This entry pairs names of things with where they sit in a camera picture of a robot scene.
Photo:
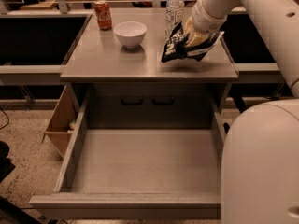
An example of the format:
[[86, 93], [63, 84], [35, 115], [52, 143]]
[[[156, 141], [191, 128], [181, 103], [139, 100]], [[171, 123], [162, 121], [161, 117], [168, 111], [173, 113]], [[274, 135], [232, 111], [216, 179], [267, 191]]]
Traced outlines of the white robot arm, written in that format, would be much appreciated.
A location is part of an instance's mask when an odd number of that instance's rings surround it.
[[230, 127], [221, 158], [221, 224], [299, 224], [299, 6], [292, 0], [198, 0], [193, 27], [217, 30], [238, 6], [293, 97], [253, 106]]

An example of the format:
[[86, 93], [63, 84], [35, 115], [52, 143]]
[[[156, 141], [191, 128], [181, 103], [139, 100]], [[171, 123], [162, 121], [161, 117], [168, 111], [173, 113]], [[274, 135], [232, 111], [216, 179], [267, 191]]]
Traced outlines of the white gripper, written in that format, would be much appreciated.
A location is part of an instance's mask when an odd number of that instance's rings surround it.
[[186, 20], [184, 34], [188, 35], [187, 47], [198, 46], [213, 36], [226, 22], [227, 17], [215, 18], [204, 8], [203, 0], [197, 0], [192, 7], [192, 15]]

